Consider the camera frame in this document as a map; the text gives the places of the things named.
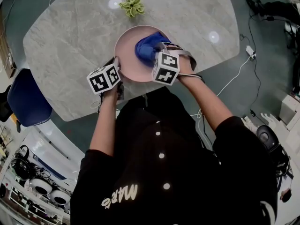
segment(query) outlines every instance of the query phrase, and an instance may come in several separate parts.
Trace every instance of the green plant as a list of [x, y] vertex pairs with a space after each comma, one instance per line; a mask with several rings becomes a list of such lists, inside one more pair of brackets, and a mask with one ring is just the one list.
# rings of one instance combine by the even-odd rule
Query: green plant
[[125, 14], [128, 17], [135, 17], [137, 14], [145, 14], [145, 7], [140, 1], [126, 0], [126, 2], [119, 3], [119, 6], [125, 10]]

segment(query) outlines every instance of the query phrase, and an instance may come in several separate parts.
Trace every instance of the shoe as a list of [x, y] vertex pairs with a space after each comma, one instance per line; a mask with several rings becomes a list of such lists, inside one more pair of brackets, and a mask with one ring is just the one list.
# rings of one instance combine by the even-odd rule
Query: shoe
[[255, 15], [259, 14], [259, 8], [253, 0], [246, 0], [246, 2]]
[[257, 4], [258, 11], [259, 11], [259, 15], [262, 17], [265, 16], [266, 9], [264, 8], [264, 5], [262, 4], [262, 2], [260, 0], [256, 0], [256, 4]]

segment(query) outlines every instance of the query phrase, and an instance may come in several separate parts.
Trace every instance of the black shirt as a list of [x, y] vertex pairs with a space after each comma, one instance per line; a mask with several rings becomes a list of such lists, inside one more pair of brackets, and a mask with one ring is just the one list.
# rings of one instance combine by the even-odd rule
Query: black shirt
[[176, 96], [166, 88], [147, 95], [147, 104], [139, 97], [121, 110], [114, 157], [86, 152], [71, 225], [270, 224], [277, 213], [275, 169], [240, 118], [216, 129], [215, 156], [202, 148]]

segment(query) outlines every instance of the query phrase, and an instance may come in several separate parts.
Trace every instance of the gray table top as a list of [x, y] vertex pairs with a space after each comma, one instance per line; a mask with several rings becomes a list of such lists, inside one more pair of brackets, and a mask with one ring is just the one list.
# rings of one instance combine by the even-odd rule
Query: gray table top
[[[23, 45], [42, 93], [65, 121], [96, 110], [86, 76], [112, 56], [119, 36], [136, 25], [161, 29], [190, 51], [200, 72], [239, 53], [239, 33], [230, 0], [142, 0], [145, 15], [128, 18], [110, 0], [56, 0], [35, 21]], [[125, 79], [125, 99], [162, 85]]]

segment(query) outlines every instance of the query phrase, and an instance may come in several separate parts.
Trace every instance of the teal floor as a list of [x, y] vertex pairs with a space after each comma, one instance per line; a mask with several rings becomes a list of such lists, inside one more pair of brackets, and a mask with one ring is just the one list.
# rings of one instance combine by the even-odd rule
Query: teal floor
[[[12, 1], [4, 0], [4, 15], [7, 14]], [[246, 2], [245, 0], [231, 1], [236, 14], [239, 33], [247, 36], [250, 39], [250, 45], [254, 47], [248, 27], [249, 8]], [[23, 37], [38, 16], [47, 8], [48, 4], [49, 0], [15, 0], [7, 22], [6, 34], [18, 67], [23, 66], [25, 62], [22, 44]], [[257, 22], [251, 20], [250, 26], [256, 44], [256, 72], [262, 81], [258, 99], [252, 106], [252, 109], [256, 114], [263, 112], [278, 116], [281, 101], [292, 88], [292, 71], [295, 57], [286, 48], [287, 39], [283, 32], [284, 22]], [[248, 44], [247, 39], [240, 41], [240, 53], [238, 56], [200, 73], [206, 84], [215, 93], [218, 93], [237, 75], [241, 64], [248, 58], [245, 52]], [[250, 116], [250, 104], [254, 101], [259, 86], [259, 82], [254, 74], [254, 68], [255, 63], [248, 62], [242, 68], [240, 76], [220, 95], [222, 101], [236, 116]], [[199, 107], [194, 98], [180, 83], [174, 84], [169, 89], [182, 100], [190, 114], [198, 112]], [[71, 122], [64, 122], [53, 112], [51, 119], [78, 148], [86, 151], [90, 145], [97, 117], [97, 114], [92, 114]], [[253, 121], [261, 124], [257, 118], [253, 118]], [[211, 140], [214, 140], [214, 134], [208, 124], [206, 130]]]

